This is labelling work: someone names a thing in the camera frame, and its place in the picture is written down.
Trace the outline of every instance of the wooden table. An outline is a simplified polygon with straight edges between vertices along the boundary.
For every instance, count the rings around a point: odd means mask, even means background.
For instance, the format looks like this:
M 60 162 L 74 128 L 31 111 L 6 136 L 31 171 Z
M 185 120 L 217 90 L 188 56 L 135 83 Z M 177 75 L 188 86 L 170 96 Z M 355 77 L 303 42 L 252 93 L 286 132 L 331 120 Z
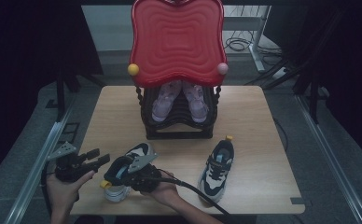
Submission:
M 79 191 L 73 215 L 174 215 L 175 212 L 139 192 L 131 191 L 121 203 L 109 202 L 99 187 L 110 164 L 130 148 L 149 142 L 159 156 L 158 168 L 197 186 L 205 162 L 218 141 L 233 136 L 235 160 L 219 205 L 231 214 L 300 214 L 304 204 L 260 87 L 222 87 L 218 117 L 212 139 L 146 140 L 135 87 L 104 87 L 92 115 L 80 153 L 94 148 L 101 155 L 110 153 L 111 162 Z M 181 129 L 176 125 L 172 129 Z M 220 214 L 207 207 L 193 191 L 177 187 L 188 202 L 209 214 Z

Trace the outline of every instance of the red plastic tray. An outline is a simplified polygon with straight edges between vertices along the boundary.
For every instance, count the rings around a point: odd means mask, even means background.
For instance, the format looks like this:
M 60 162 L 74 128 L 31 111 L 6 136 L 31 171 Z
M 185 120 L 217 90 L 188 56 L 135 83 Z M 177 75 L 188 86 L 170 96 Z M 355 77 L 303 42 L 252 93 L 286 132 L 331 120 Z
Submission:
M 222 45 L 224 12 L 219 0 L 136 0 L 132 7 L 134 40 L 132 76 L 143 88 L 171 80 L 207 87 L 224 79 L 217 71 L 226 63 Z

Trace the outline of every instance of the sneaker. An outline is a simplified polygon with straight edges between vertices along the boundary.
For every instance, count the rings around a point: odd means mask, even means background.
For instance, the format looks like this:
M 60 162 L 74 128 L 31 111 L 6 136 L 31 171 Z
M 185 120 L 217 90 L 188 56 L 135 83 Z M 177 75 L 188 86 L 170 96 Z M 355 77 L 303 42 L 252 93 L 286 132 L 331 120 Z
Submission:
M 182 88 L 189 102 L 192 119 L 197 123 L 204 122 L 207 117 L 208 106 L 204 102 L 202 86 L 183 81 Z
M 209 156 L 201 174 L 198 188 L 215 203 L 218 203 L 224 195 L 233 159 L 234 150 L 230 139 L 221 140 Z
M 168 82 L 160 87 L 158 99 L 152 105 L 152 118 L 156 122 L 162 122 L 167 118 L 173 102 L 180 92 L 180 80 Z
M 152 154 L 154 154 L 154 150 L 151 147 L 151 145 L 148 143 L 141 143 L 141 144 L 133 147 L 132 149 L 130 149 L 125 154 L 125 156 L 130 157 L 132 160 L 134 160 L 134 158 L 136 158 L 136 157 L 152 155 Z M 119 178 L 129 168 L 130 164 L 124 165 L 122 163 L 123 163 L 123 161 L 120 161 L 119 164 L 111 165 L 111 167 L 114 165 L 118 165 L 120 168 L 118 173 L 116 174 L 115 178 Z M 118 183 L 118 184 L 114 183 L 113 186 L 111 186 L 110 188 L 105 188 L 105 197 L 107 200 L 109 200 L 111 202 L 119 203 L 119 202 L 123 201 L 129 195 L 130 191 L 131 191 L 130 186 L 126 187 L 120 183 Z

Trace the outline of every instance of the pink sneaker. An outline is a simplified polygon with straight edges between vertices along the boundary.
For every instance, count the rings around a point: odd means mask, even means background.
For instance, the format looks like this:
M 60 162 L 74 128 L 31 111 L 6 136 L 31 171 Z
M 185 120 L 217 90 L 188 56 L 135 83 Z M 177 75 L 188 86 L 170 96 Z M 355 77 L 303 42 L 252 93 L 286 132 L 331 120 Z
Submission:
M 183 81 L 182 88 L 189 102 L 189 110 L 195 122 L 206 120 L 208 106 L 204 102 L 202 86 Z
M 173 102 L 181 92 L 181 81 L 171 81 L 160 87 L 158 99 L 152 106 L 152 118 L 156 122 L 164 121 L 172 109 Z

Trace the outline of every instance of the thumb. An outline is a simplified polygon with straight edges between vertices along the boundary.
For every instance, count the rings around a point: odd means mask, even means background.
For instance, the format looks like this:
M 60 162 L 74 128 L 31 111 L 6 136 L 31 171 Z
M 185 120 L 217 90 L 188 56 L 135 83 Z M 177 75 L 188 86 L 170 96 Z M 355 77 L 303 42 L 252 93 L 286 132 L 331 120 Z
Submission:
M 80 177 L 77 181 L 76 181 L 76 185 L 77 187 L 80 189 L 82 187 L 82 185 L 84 185 L 86 182 L 88 182 L 93 176 L 94 176 L 95 172 L 94 171 L 89 171 L 86 174 L 84 174 L 82 177 Z

